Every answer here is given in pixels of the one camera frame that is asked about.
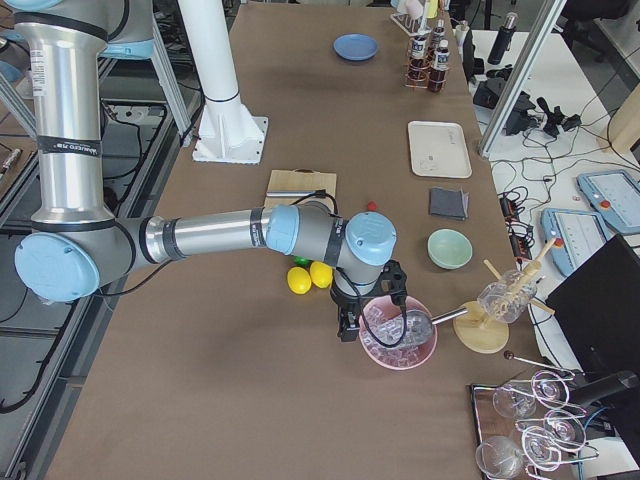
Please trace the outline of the yellow lemon near arm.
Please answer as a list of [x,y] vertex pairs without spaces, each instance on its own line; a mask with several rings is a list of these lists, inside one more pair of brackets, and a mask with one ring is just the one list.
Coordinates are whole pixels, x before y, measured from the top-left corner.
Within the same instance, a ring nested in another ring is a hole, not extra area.
[[318,288],[329,288],[333,282],[333,268],[323,262],[312,262],[309,274],[312,283]]

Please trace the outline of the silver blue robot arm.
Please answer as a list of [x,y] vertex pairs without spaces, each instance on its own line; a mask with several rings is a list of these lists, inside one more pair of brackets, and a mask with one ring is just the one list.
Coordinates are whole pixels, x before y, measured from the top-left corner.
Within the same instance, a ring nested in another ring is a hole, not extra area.
[[103,194],[100,57],[154,52],[148,1],[16,1],[17,32],[30,50],[41,206],[17,247],[16,271],[37,295],[68,302],[130,272],[195,254],[269,248],[337,271],[331,296],[338,335],[354,340],[367,300],[406,304],[406,277],[393,259],[393,224],[376,212],[341,218],[308,195],[291,205],[166,220],[117,218]]

